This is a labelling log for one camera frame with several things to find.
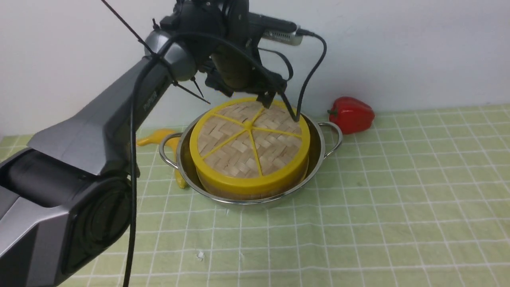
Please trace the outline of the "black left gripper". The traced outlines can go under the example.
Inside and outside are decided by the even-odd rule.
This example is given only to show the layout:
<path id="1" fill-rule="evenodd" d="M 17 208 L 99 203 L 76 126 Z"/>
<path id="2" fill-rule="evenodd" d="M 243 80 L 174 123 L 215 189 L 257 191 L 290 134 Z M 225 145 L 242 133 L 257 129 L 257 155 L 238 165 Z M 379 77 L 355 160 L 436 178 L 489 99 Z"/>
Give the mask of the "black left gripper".
<path id="1" fill-rule="evenodd" d="M 265 109 L 271 107 L 278 93 L 291 119 L 294 122 L 300 121 L 301 93 L 297 106 L 293 108 L 285 93 L 287 80 L 263 66 L 258 38 L 244 38 L 239 43 L 224 38 L 207 40 L 214 44 L 214 51 L 205 62 L 207 87 L 227 97 L 236 92 L 254 94 Z"/>

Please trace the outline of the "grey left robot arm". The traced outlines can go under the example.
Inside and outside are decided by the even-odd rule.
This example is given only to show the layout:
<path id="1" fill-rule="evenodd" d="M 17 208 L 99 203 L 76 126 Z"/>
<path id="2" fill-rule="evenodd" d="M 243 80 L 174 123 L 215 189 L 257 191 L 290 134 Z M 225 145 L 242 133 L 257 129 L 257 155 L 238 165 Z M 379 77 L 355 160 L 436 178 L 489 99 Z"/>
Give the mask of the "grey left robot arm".
<path id="1" fill-rule="evenodd" d="M 297 45 L 298 29 L 247 0 L 178 0 L 131 69 L 1 163 L 2 287 L 58 286 L 135 227 L 135 133 L 165 91 L 202 72 L 208 87 L 269 107 L 286 82 L 262 67 L 257 45 Z"/>

